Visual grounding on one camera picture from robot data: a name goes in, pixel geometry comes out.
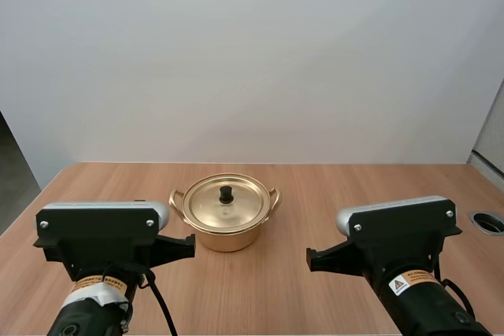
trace black cable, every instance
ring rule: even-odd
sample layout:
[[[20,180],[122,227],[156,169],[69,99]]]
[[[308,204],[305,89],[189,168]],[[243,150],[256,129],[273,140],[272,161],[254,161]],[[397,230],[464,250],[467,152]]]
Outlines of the black cable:
[[[166,318],[166,323],[168,323],[168,328],[170,329],[170,333],[172,334],[172,336],[178,336],[177,332],[176,332],[176,328],[175,328],[175,324],[173,323],[173,319],[172,319],[172,316],[170,315],[170,311],[168,310],[168,306],[166,305],[165,303],[165,300],[163,299],[163,296],[161,295],[158,287],[156,286],[156,275],[154,274],[153,271],[151,271],[150,269],[148,268],[145,268],[143,267],[142,265],[138,265],[138,264],[134,264],[134,263],[110,263],[106,268],[105,270],[103,271],[102,273],[102,282],[105,281],[105,278],[106,278],[106,274],[108,271],[110,271],[110,269],[113,267],[113,266],[120,266],[121,268],[123,269],[126,269],[126,270],[129,270],[129,271],[135,271],[139,274],[144,274],[146,279],[147,279],[147,284],[144,285],[144,286],[141,286],[139,285],[139,288],[140,289],[145,289],[146,287],[150,286],[150,289],[152,290],[152,293],[154,294],[154,296],[156,297],[157,299],[157,302],[159,303],[159,306],[161,307],[161,310],[163,311],[163,315],[165,315],[165,318]],[[128,315],[129,315],[129,319],[132,317],[133,315],[133,306],[132,304],[130,304],[130,306],[128,307]]]
[[[439,267],[439,260],[434,264],[434,277],[441,282],[441,268]]]
[[[464,305],[467,313],[470,314],[470,316],[472,316],[472,318],[474,320],[476,320],[476,316],[474,315],[474,310],[473,310],[473,307],[471,306],[471,302],[469,302],[469,299],[467,299],[464,292],[462,290],[460,290],[460,288],[457,285],[455,285],[455,282],[453,282],[449,279],[444,279],[443,281],[441,280],[441,269],[439,267],[439,260],[437,260],[436,263],[434,264],[434,277],[435,277],[435,279],[437,279],[439,281],[439,283],[443,287],[448,286],[450,289],[452,289],[458,295],[458,297],[462,301],[462,304]]]
[[[147,282],[149,283],[150,288],[152,289],[152,292],[154,293],[154,296],[157,299],[157,302],[159,302],[159,305],[161,306],[161,310],[163,310],[163,314],[165,315],[166,318],[166,323],[168,323],[168,328],[170,329],[170,332],[172,333],[172,336],[178,336],[176,333],[176,328],[175,324],[173,323],[172,316],[170,315],[170,311],[168,310],[168,306],[165,303],[165,300],[163,299],[163,296],[159,292],[158,287],[156,286],[156,276],[154,273],[149,269],[147,274],[145,274],[147,278]]]
[[[473,319],[476,319],[476,317],[474,316],[473,307],[471,306],[469,299],[467,299],[462,290],[460,290],[460,288],[457,285],[455,285],[453,281],[450,281],[449,279],[444,279],[443,281],[441,281],[441,285],[443,285],[443,287],[448,286],[450,289],[452,289],[461,299],[467,313],[470,314],[470,316],[472,316]]]

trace wooden table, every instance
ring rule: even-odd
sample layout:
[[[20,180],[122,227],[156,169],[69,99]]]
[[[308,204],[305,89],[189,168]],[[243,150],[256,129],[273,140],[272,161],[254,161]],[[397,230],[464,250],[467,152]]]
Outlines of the wooden table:
[[[363,278],[310,273],[305,248],[345,238],[338,209],[438,194],[458,206],[462,235],[448,238],[443,277],[468,296],[476,318],[504,334],[504,238],[478,231],[467,213],[504,215],[504,197],[468,165],[243,165],[82,163],[63,170],[0,238],[0,334],[46,334],[72,283],[62,264],[47,263],[35,214],[52,201],[156,200],[218,172],[240,172],[283,191],[261,237],[236,253],[198,245],[196,258],[155,268],[180,334],[397,334]],[[192,229],[172,216],[162,234]],[[139,290],[130,334],[167,334],[154,295]]]

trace white wall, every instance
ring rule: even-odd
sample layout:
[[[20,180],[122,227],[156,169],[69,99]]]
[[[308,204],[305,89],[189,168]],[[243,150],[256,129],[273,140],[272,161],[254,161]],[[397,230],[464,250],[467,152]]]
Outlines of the white wall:
[[[0,0],[0,110],[73,161],[465,162],[504,0]]]

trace warning label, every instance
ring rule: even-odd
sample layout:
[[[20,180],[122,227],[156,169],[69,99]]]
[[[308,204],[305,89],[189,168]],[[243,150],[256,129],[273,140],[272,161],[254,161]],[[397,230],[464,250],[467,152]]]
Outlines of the warning label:
[[[82,289],[83,287],[88,287],[94,285],[95,283],[99,283],[101,281],[102,277],[100,275],[90,275],[85,279],[80,279],[79,281],[77,281],[76,284],[73,286],[71,293],[73,293],[78,289]],[[124,282],[120,281],[119,279],[106,276],[104,282],[118,289],[121,294],[123,295],[126,294],[127,286]]]
[[[392,281],[390,281],[388,285],[395,293],[395,295],[399,295],[410,286],[423,282],[439,283],[437,279],[432,277],[428,271],[415,270],[405,271],[404,273],[398,275]]]

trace aluminum pot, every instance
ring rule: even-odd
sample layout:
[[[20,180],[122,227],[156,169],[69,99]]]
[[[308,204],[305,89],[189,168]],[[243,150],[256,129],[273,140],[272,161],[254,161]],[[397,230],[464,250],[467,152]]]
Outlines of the aluminum pot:
[[[180,205],[177,196],[182,198]],[[223,173],[199,180],[186,193],[174,190],[169,205],[196,230],[204,246],[231,252],[247,247],[258,237],[262,224],[281,201],[282,194],[276,188],[267,190],[252,177]]]

